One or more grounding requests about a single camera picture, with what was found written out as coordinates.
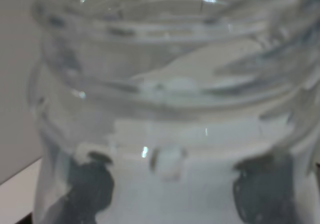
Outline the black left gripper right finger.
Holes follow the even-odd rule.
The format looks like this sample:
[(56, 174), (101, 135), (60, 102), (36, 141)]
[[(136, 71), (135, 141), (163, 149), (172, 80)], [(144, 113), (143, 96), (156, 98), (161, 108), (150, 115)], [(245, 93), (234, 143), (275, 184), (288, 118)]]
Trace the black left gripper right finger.
[(288, 153), (264, 154), (234, 166), (233, 199), (245, 224), (298, 224), (293, 158)]

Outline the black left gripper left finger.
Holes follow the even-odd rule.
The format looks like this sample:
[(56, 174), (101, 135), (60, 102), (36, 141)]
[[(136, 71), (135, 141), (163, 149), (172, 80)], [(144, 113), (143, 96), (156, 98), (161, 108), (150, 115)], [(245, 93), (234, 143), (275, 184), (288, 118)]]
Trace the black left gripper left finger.
[(110, 206), (115, 181), (108, 167), (113, 161), (98, 152), (88, 157), (90, 161), (84, 164), (71, 160), (70, 190), (51, 207), (56, 214), (52, 224), (95, 224), (96, 214)]

